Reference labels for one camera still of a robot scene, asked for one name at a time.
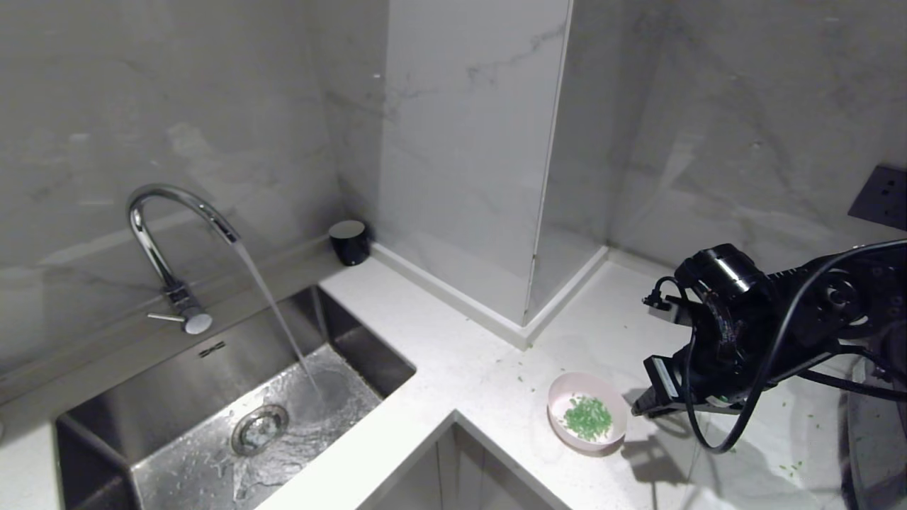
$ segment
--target faucet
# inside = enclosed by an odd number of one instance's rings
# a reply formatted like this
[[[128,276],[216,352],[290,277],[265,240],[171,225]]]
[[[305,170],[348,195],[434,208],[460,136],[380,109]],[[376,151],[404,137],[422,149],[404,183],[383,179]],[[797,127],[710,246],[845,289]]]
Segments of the faucet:
[[[175,315],[166,315],[159,313],[149,313],[151,319],[172,320],[182,323],[182,330],[190,335],[198,335],[208,330],[211,326],[211,315],[205,312],[199,301],[192,294],[189,284],[178,279],[164,259],[161,250],[154,242],[151,232],[148,231],[148,224],[145,222],[145,202],[155,198],[175,201],[185,205],[196,214],[201,216],[209,226],[216,231],[227,244],[239,242],[239,234],[236,229],[229,224],[211,204],[197,197],[196,195],[170,186],[169,184],[148,184],[141,186],[132,192],[127,200],[126,214],[128,215],[129,224],[132,227],[132,233],[135,239],[145,251],[145,255],[151,262],[154,270],[161,277],[163,288],[161,292],[171,305]]]

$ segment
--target marble wall tile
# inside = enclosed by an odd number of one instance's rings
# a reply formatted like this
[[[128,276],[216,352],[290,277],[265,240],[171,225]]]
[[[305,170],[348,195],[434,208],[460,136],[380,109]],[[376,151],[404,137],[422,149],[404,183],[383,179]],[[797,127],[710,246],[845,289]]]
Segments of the marble wall tile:
[[[158,299],[126,230],[139,185],[211,200],[259,260],[342,216],[296,3],[14,0],[0,11],[0,374]],[[153,203],[149,214],[185,280],[241,270],[191,213]]]
[[[527,321],[605,243],[667,11],[664,0],[573,2]]]
[[[378,239],[522,323],[567,0],[391,0]]]
[[[781,270],[903,232],[847,216],[907,164],[907,4],[673,4],[612,244],[668,264],[721,242]]]
[[[346,213],[380,211],[389,0],[306,0],[307,33]]]

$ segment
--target white bowl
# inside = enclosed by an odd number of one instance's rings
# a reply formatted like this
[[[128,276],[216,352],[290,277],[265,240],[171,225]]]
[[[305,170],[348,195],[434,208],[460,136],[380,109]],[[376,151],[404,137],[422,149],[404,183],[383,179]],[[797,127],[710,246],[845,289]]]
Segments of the white bowl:
[[[586,397],[601,400],[611,414],[611,428],[595,441],[580,439],[575,432],[569,430],[561,423],[564,413],[573,405],[570,399],[585,395]],[[548,418],[551,427],[564,443],[586,452],[603,450],[619,441],[627,433],[627,402],[623,397],[608,386],[605,381],[580,372],[570,372],[554,379],[551,389],[548,390]]]

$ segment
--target cabinet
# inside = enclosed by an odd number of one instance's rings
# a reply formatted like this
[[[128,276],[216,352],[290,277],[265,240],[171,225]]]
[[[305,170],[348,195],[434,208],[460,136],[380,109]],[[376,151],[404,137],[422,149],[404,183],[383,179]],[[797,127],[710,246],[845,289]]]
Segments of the cabinet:
[[[551,510],[501,459],[454,425],[376,510]]]

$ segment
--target drain strainer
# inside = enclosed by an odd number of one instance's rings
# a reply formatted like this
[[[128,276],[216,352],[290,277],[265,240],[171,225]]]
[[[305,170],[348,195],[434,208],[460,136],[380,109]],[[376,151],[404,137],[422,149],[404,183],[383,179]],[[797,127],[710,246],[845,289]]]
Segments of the drain strainer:
[[[230,438],[233,451],[242,456],[253,456],[287,430],[289,416],[281,406],[262,406],[245,415],[235,427]]]

